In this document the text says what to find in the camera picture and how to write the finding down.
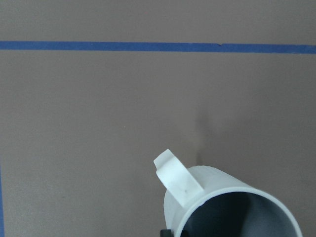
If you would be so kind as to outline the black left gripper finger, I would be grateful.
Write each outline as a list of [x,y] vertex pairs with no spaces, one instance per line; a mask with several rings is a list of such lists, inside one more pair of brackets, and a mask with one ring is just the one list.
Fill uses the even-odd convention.
[[171,229],[160,230],[160,237],[173,237],[173,231]]

